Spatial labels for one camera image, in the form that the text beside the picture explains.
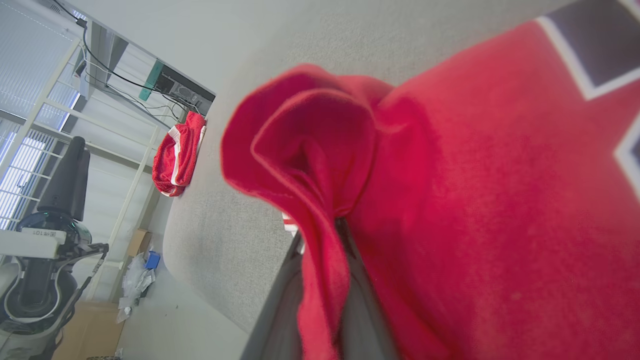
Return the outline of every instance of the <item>cardboard box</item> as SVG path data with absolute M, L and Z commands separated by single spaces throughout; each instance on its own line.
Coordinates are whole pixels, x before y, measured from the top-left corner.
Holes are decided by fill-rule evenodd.
M 127 255 L 135 256 L 141 252 L 147 251 L 149 248 L 149 242 L 151 242 L 151 233 L 144 229 L 138 229 L 133 232 L 131 236 L 131 242 L 129 248 L 127 248 Z
M 64 327 L 65 337 L 52 360 L 86 360 L 91 356 L 113 356 L 124 326 L 124 322 L 116 323 L 117 316 L 117 304 L 76 303 L 76 314 Z

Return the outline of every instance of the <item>gray floor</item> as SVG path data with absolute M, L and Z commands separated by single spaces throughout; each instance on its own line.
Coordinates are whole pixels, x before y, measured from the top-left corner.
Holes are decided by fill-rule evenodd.
M 154 247 L 163 240 L 170 199 L 158 203 L 150 231 Z M 237 359 L 247 334 L 186 284 L 173 278 L 161 261 L 156 282 L 125 322 L 119 348 L 124 360 Z

